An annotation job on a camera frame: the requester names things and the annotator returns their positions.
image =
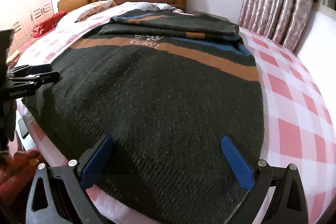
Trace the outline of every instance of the red pillow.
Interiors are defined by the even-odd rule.
[[[64,17],[67,12],[58,12],[55,15],[48,17],[43,20],[41,23],[37,24],[33,28],[33,37],[40,37],[44,35],[46,32],[49,32],[51,29],[55,28],[57,23]]]

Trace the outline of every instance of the mattress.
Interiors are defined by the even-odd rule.
[[[91,20],[56,29],[29,47],[17,65],[50,63],[89,30],[108,22],[112,16],[139,7],[150,8],[144,4],[119,5]],[[244,28],[240,28],[239,35],[255,57],[262,87],[264,141],[260,158],[272,166],[297,165],[309,223],[315,223],[336,193],[336,140],[327,107],[311,75],[292,52]],[[50,166],[65,165],[68,159],[52,144],[20,100],[18,110]],[[100,213],[116,223],[157,223],[96,186],[87,193]],[[254,223],[261,222],[272,194],[269,191]]]

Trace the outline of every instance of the white cabinet door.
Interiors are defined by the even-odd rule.
[[[26,33],[21,19],[17,19],[13,24],[11,24],[11,28],[15,31],[14,39],[16,41],[17,47],[20,48],[27,42]]]
[[[10,57],[16,50],[18,49],[17,45],[16,45],[16,41],[15,38],[13,39],[12,45],[9,48],[9,52],[8,52],[8,57]]]
[[[31,38],[31,35],[33,34],[32,29],[34,28],[35,24],[30,7],[26,7],[24,11],[22,10],[21,19],[26,36]]]
[[[51,0],[41,0],[43,17],[47,19],[48,17],[54,14],[53,5],[51,4]]]
[[[44,16],[45,19],[47,19],[48,17],[50,17],[54,14],[53,6],[51,4],[51,0],[42,1],[41,4],[42,4],[43,16]]]
[[[33,17],[34,25],[41,23],[44,20],[41,3],[35,1],[31,6],[31,15]]]

